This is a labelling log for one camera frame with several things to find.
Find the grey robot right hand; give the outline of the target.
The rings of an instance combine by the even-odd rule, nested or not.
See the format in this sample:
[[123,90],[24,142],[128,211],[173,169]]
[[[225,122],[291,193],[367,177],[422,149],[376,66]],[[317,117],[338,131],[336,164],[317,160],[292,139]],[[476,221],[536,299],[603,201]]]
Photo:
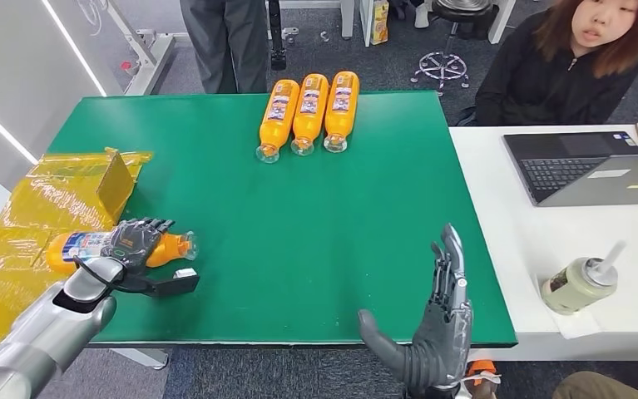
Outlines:
[[359,335],[367,348],[412,393],[432,388],[451,394],[465,376],[472,343],[472,304],[462,240],[452,224],[444,225],[443,246],[433,242],[432,292],[408,345],[381,332],[373,314],[358,310]]

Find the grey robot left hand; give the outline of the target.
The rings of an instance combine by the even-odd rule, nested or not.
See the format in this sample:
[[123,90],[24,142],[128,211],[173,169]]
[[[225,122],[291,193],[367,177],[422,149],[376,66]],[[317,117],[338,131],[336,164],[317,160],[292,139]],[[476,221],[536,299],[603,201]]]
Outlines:
[[122,220],[111,232],[101,249],[101,256],[119,261],[126,271],[144,274],[146,261],[159,244],[161,237],[175,223],[171,219]]

